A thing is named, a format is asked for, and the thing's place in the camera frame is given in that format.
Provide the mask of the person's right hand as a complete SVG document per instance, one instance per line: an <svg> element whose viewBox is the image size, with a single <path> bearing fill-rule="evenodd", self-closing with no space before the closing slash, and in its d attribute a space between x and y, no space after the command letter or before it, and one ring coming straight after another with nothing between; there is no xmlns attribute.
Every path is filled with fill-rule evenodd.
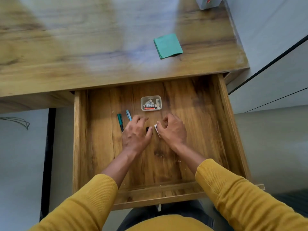
<svg viewBox="0 0 308 231"><path fill-rule="evenodd" d="M167 131L161 138L175 152L179 153L187 143L187 131L183 121L176 115L168 113L163 118Z"/></svg>

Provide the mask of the person's left hand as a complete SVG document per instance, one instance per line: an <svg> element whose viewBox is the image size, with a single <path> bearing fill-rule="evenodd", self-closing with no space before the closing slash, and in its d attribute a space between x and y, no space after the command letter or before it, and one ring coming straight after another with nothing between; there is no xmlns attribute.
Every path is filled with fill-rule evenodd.
<svg viewBox="0 0 308 231"><path fill-rule="evenodd" d="M134 155L141 154L150 144L145 140L145 124L149 118L135 115L122 132L122 151Z"/></svg>

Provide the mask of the person's left forearm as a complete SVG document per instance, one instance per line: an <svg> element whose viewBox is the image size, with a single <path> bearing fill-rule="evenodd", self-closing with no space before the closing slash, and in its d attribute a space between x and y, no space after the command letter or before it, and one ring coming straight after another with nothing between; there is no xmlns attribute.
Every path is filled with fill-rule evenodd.
<svg viewBox="0 0 308 231"><path fill-rule="evenodd" d="M100 173L29 231L102 231L119 187L141 148L126 147Z"/></svg>

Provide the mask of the person's right forearm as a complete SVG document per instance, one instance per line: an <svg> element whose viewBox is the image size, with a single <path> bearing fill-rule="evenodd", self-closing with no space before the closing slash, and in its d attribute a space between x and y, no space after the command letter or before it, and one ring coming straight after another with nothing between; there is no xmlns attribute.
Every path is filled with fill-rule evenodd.
<svg viewBox="0 0 308 231"><path fill-rule="evenodd" d="M247 179L184 144L173 149L196 172L196 181L235 231L308 231L308 218Z"/></svg>

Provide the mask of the wooden drawer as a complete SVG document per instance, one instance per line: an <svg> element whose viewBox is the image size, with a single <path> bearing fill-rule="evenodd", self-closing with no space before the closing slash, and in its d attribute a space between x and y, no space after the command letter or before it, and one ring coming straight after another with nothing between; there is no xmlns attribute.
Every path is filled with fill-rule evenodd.
<svg viewBox="0 0 308 231"><path fill-rule="evenodd" d="M159 111L141 110L141 98L159 95ZM101 173L122 151L122 132L117 114L148 117L145 127L154 126L167 113L185 124L187 143L205 158L251 182L224 77L213 74L78 90L75 92L72 191L77 192ZM112 210L130 209L206 197L194 174L153 130L151 143L131 165Z"/></svg>

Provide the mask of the clear plastic container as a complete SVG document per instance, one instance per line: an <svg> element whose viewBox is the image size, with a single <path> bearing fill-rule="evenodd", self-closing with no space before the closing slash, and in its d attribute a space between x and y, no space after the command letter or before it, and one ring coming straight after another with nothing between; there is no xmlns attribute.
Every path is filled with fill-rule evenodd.
<svg viewBox="0 0 308 231"><path fill-rule="evenodd" d="M162 98L159 95L145 96L141 98L141 110L144 112L159 111L162 107Z"/></svg>

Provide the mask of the dark trousers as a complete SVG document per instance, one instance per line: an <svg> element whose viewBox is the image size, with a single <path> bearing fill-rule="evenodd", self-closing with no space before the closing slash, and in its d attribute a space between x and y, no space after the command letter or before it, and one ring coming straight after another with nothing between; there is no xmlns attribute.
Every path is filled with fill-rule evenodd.
<svg viewBox="0 0 308 231"><path fill-rule="evenodd" d="M179 215L181 217L189 217L203 223L207 228L213 228L214 220L204 211L199 200L190 200L182 202L167 203L158 205L133 208L121 222L117 231L126 231L134 225L138 225L143 221L152 218L162 218L167 215Z"/></svg>

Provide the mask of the green sticky note pad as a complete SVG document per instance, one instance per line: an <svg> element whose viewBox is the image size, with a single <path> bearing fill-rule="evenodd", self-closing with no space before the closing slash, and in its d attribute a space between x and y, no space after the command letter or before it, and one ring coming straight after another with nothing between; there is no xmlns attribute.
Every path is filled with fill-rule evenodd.
<svg viewBox="0 0 308 231"><path fill-rule="evenodd" d="M183 54L183 49L176 34L167 34L153 39L160 59Z"/></svg>

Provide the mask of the yellow sweater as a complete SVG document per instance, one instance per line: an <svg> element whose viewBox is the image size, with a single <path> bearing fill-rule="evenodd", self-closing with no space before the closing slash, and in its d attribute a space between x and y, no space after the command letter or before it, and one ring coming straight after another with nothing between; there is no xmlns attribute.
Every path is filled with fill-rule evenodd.
<svg viewBox="0 0 308 231"><path fill-rule="evenodd" d="M142 221L126 231L214 231L202 222L181 215L163 215Z"/></svg>

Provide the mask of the wooden desk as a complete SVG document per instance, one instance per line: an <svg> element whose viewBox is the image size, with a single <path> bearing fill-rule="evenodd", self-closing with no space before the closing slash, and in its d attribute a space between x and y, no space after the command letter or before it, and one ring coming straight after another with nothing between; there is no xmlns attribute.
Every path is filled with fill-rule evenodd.
<svg viewBox="0 0 308 231"><path fill-rule="evenodd" d="M183 54L160 59L153 39L167 34ZM0 0L0 114L67 106L75 90L248 68L225 3Z"/></svg>

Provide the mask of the black desk leg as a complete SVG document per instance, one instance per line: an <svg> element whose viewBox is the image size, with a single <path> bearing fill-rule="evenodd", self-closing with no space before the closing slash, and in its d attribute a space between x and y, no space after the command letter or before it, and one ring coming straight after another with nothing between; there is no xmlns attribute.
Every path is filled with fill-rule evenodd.
<svg viewBox="0 0 308 231"><path fill-rule="evenodd" d="M40 218L39 218L40 221L43 218L45 218L49 213L55 123L56 123L56 108L50 108L48 111L48 121L47 121L47 136L45 144L41 207L40 207Z"/></svg>

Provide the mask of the white cabinet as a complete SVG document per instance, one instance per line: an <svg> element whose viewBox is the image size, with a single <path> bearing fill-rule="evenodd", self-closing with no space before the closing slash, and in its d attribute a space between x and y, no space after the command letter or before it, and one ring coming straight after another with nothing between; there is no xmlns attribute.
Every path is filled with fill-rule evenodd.
<svg viewBox="0 0 308 231"><path fill-rule="evenodd" d="M226 0L250 69L227 85L235 114L308 104L308 0Z"/></svg>

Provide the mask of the white tissue box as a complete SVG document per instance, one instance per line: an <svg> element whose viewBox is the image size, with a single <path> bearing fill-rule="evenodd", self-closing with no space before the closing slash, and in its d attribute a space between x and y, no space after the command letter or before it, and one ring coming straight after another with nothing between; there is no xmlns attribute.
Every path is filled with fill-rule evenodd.
<svg viewBox="0 0 308 231"><path fill-rule="evenodd" d="M200 10L206 10L218 7L222 0L196 0Z"/></svg>

